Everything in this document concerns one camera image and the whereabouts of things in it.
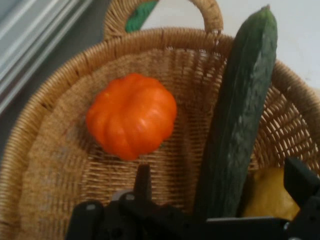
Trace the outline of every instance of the white table surface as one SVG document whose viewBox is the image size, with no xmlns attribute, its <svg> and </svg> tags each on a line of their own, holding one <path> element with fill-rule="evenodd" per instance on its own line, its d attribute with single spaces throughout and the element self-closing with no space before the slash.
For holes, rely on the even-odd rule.
<svg viewBox="0 0 320 240">
<path fill-rule="evenodd" d="M 277 19 L 277 58 L 312 88 L 320 89 L 320 1 L 217 0 L 224 30 L 235 36 L 252 13 L 270 4 Z M 204 29 L 200 11 L 188 0 L 159 0 L 142 29 L 189 27 Z"/>
</svg>

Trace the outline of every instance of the basket rim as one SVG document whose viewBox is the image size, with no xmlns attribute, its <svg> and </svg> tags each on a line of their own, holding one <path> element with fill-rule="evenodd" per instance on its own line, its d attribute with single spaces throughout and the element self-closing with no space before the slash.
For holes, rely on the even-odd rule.
<svg viewBox="0 0 320 240">
<path fill-rule="evenodd" d="M 23 174 L 29 166 L 26 156 L 38 135 L 44 117 L 50 113 L 45 110 L 39 111 L 39 108 L 43 108 L 44 102 L 47 102 L 45 98 L 48 93 L 55 91 L 57 86 L 67 85 L 65 90 L 50 99 L 53 109 L 54 103 L 60 96 L 80 78 L 124 55 L 138 54 L 152 49 L 164 50 L 167 47 L 203 49 L 212 52 L 222 46 L 230 49 L 233 39 L 232 36 L 226 34 L 208 33 L 193 28 L 147 29 L 98 43 L 78 53 L 60 66 L 29 98 L 11 129 L 5 145 L 0 167 L 0 233 L 13 234 L 19 229 L 18 206 L 23 186 Z M 66 84 L 64 75 L 71 72 L 76 72 L 78 78 L 72 84 Z M 320 99 L 299 76 L 279 60 L 276 61 L 274 74 L 281 74 L 286 76 L 285 79 L 289 79 L 273 82 L 273 84 L 303 115 L 308 126 L 314 130 L 310 133 L 312 138 L 317 139 L 316 144 L 320 145 L 320 129 L 317 129 L 317 122 L 320 119 Z M 26 137 L 24 134 L 27 130 L 30 132 Z"/>
</svg>

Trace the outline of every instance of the black plastic part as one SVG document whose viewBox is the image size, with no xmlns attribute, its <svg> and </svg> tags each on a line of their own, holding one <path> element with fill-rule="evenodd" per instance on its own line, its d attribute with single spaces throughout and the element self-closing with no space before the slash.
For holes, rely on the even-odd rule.
<svg viewBox="0 0 320 240">
<path fill-rule="evenodd" d="M 201 237 L 214 236 L 215 239 L 244 240 L 287 240 L 284 226 L 288 221 L 281 218 L 236 218 L 217 219 L 200 227 Z"/>
<path fill-rule="evenodd" d="M 141 239 L 137 223 L 131 217 L 120 213 L 118 201 L 112 201 L 104 208 L 104 216 L 94 240 Z"/>
<path fill-rule="evenodd" d="M 320 240 L 320 198 L 312 196 L 287 228 L 289 238 Z"/>
<path fill-rule="evenodd" d="M 193 222 L 180 210 L 170 205 L 157 206 L 136 197 L 120 201 L 123 213 L 132 216 L 144 226 L 153 240 L 205 240 L 247 239 L 287 240 L 284 226 L 288 222 L 280 218 L 217 218 L 210 222 Z"/>
<path fill-rule="evenodd" d="M 151 173 L 149 164 L 140 164 L 136 173 L 133 192 L 145 200 L 152 199 Z"/>
<path fill-rule="evenodd" d="M 320 179 L 299 158 L 289 157 L 284 165 L 284 187 L 301 208 L 320 188 Z"/>
<path fill-rule="evenodd" d="M 103 220 L 104 207 L 99 201 L 86 201 L 77 205 L 72 212 L 66 240 L 93 240 Z"/>
</svg>

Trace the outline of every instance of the gray surface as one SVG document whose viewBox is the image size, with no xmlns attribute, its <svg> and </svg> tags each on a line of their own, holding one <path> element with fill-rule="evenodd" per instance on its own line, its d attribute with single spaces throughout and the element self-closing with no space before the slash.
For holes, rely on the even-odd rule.
<svg viewBox="0 0 320 240">
<path fill-rule="evenodd" d="M 10 13 L 11 9 L 15 7 L 18 2 L 22 0 L 0 0 L 0 22 L 5 16 Z"/>
<path fill-rule="evenodd" d="M 53 53 L 31 77 L 26 86 L 0 117 L 0 159 L 17 117 L 39 86 L 61 65 L 77 53 L 102 41 L 103 20 L 110 0 L 94 0 L 89 9 L 59 43 Z"/>
</svg>

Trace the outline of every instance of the green cucumber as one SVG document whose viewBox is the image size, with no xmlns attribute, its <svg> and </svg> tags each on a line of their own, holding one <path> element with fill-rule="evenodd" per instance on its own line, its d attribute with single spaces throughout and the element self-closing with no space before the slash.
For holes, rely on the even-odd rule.
<svg viewBox="0 0 320 240">
<path fill-rule="evenodd" d="M 193 216 L 235 217 L 271 85 L 278 41 L 269 6 L 241 25 L 233 41 L 206 140 Z"/>
</svg>

